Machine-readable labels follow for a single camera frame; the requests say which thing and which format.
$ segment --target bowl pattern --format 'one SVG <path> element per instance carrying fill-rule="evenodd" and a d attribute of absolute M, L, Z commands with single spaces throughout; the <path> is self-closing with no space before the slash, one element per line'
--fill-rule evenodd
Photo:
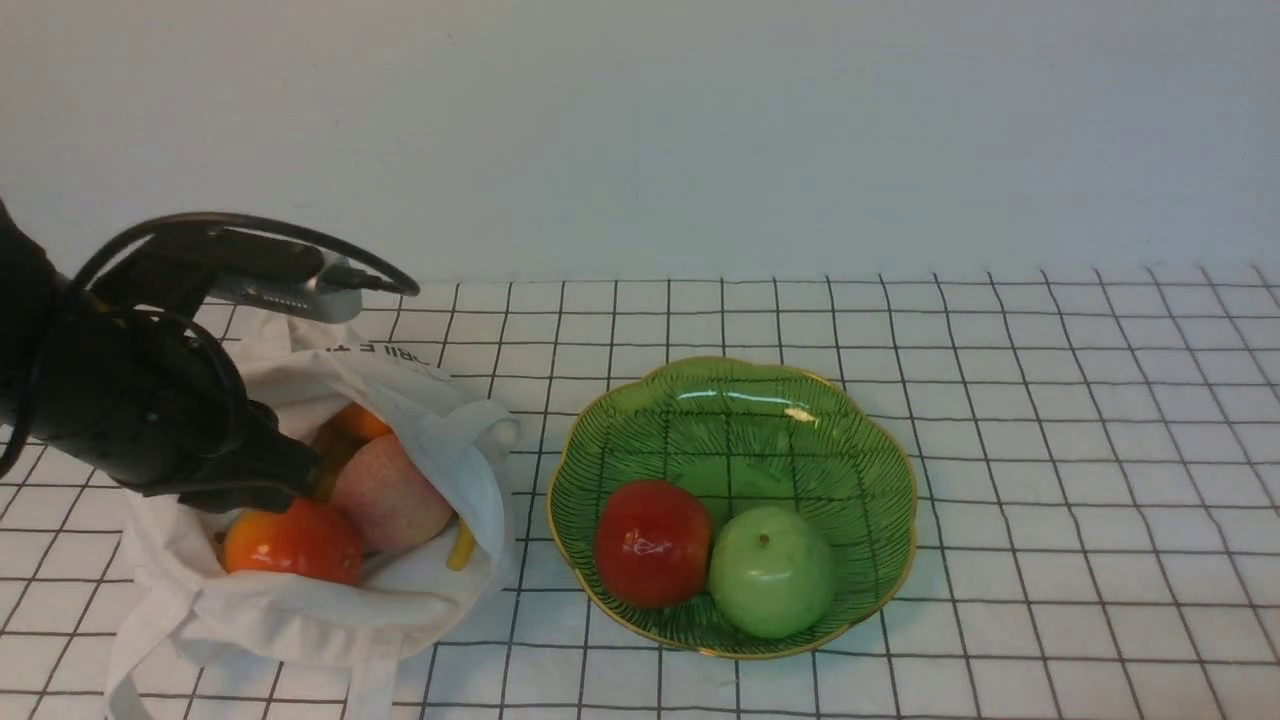
<path fill-rule="evenodd" d="M 707 593 L 664 610 L 613 598 L 595 571 L 595 528 L 609 493 L 640 478 L 667 478 L 698 496 L 717 532 L 749 507 L 794 507 L 832 546 L 835 603 L 809 629 L 765 641 L 731 625 Z M 765 659 L 829 642 L 888 602 L 915 553 L 915 505 L 902 448 L 835 386 L 792 368 L 694 357 L 582 411 L 547 512 L 582 588 L 614 620 L 664 644 Z"/>

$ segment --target cloth bag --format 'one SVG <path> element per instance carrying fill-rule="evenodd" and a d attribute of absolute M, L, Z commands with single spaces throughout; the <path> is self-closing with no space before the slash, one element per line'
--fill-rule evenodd
<path fill-rule="evenodd" d="M 399 661 L 430 647 L 512 577 L 511 496 L 500 469 L 518 425 L 412 352 L 366 342 L 347 325 L 259 313 L 232 357 L 250 397 L 271 406 L 291 437 L 308 439 L 351 401 L 374 410 L 466 521 L 475 551 L 461 571 L 447 568 L 453 523 L 426 544 L 370 562 L 358 587 L 278 573 L 228 575 L 212 536 L 232 518 L 173 497 L 131 495 L 122 550 L 146 594 L 111 651 L 108 715 L 151 719 L 133 671 L 172 643 L 197 666 L 239 647 L 283 662 L 349 667 L 347 720 L 390 720 Z"/>

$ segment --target green apple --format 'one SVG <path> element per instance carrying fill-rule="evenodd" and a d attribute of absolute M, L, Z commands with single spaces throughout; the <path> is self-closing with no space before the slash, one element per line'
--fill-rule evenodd
<path fill-rule="evenodd" d="M 785 638 L 817 623 L 831 606 L 835 557 L 799 512 L 764 505 L 721 530 L 708 584 L 730 623 L 758 638 Z"/>

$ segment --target white tiled table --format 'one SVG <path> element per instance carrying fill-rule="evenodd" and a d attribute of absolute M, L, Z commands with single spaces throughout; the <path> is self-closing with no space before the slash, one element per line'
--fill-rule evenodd
<path fill-rule="evenodd" d="M 397 719 L 1280 716 L 1280 272 L 465 284 L 358 320 L 516 411 L 522 570 L 403 664 Z M 201 319 L 234 342 L 242 315 Z M 795 659 L 660 651 L 593 610 L 544 503 L 573 415 L 667 360 L 804 366 L 909 448 L 915 570 Z M 137 597 L 120 491 L 31 447 L 0 484 L 0 717 L 97 720 Z M 337 719 L 344 678 L 141 673 L 160 719 Z"/>

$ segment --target bag handle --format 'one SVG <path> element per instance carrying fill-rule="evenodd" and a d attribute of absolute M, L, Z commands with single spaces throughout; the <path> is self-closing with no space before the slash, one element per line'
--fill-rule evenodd
<path fill-rule="evenodd" d="M 152 720 L 133 683 L 133 671 L 178 630 L 188 615 L 189 609 L 177 598 L 151 591 L 124 619 L 106 667 L 104 694 L 110 720 Z"/>
<path fill-rule="evenodd" d="M 403 635 L 394 632 L 374 630 L 357 641 L 347 688 L 347 720 L 392 720 L 403 644 Z"/>

